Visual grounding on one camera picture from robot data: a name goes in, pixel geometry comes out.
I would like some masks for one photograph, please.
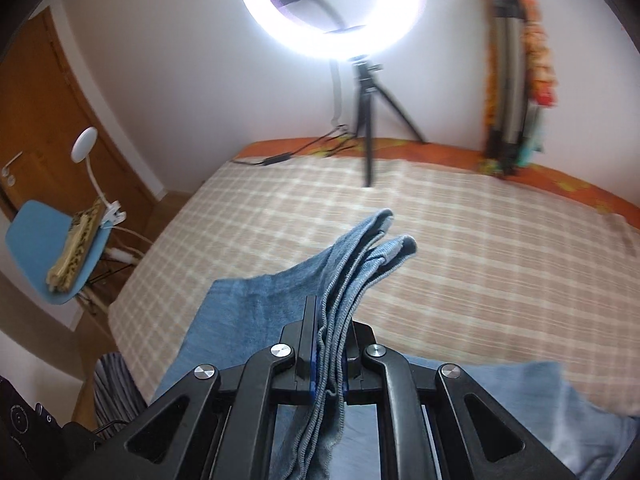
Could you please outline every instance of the bed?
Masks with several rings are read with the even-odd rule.
[[[304,141],[257,143],[239,156]],[[355,319],[380,342],[461,364],[558,361],[596,405],[640,413],[638,208],[545,168],[516,182],[471,173],[478,154],[469,150],[396,140],[377,148],[369,189],[358,147],[332,158],[311,147],[267,167],[230,162],[201,186],[110,307],[143,397],[214,280],[285,270],[388,207],[390,233],[413,235],[418,255],[358,308]]]

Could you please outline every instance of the chair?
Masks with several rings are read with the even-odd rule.
[[[106,313],[107,307],[88,285],[89,276],[102,256],[110,226],[100,227],[82,264],[78,278],[68,292],[51,292],[47,272],[62,254],[71,216],[36,200],[25,202],[6,232],[4,241],[31,286],[51,304],[63,304],[82,293]]]

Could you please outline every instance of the door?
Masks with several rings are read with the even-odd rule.
[[[98,184],[107,200],[118,200],[127,212],[123,226],[142,232],[156,200],[79,90],[45,9],[23,25],[0,64],[0,168],[13,159],[0,187],[9,207],[18,210],[35,199],[71,215],[94,202],[84,162],[70,158],[88,126],[98,129],[90,156]]]

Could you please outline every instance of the denim fabric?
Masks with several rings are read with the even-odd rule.
[[[319,296],[318,392],[325,395],[317,395],[313,406],[278,410],[271,478],[380,478],[375,407],[345,409],[340,356],[364,291],[416,251],[410,237],[374,246],[391,221],[391,211],[382,210],[332,247],[279,274],[214,282],[156,398],[198,364],[243,364],[277,342],[285,324],[302,318],[306,296]],[[562,381],[558,365],[465,369],[581,479],[602,478],[636,434],[634,420],[582,400]]]

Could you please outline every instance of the door handle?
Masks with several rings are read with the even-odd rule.
[[[2,171],[0,172],[2,174],[2,176],[5,177],[6,184],[9,187],[11,187],[11,186],[13,186],[15,184],[15,177],[12,174],[9,173],[9,166],[12,164],[12,162],[15,161],[16,158],[18,158],[21,155],[22,155],[22,152],[16,153],[14,155],[14,157],[2,167]]]

